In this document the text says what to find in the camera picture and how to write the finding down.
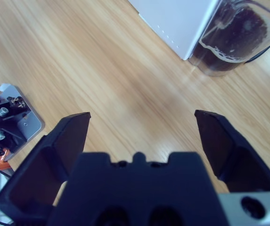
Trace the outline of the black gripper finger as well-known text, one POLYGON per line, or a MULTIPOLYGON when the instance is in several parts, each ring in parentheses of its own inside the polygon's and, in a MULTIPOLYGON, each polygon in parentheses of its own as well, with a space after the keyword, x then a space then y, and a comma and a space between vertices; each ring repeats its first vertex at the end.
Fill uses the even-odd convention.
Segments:
POLYGON ((227 118, 204 110, 196 110, 194 115, 203 151, 213 173, 228 190, 269 192, 269 167, 227 118))
POLYGON ((72 114, 43 136, 0 191, 0 211, 15 223, 47 222, 83 152, 89 122, 89 112, 72 114))

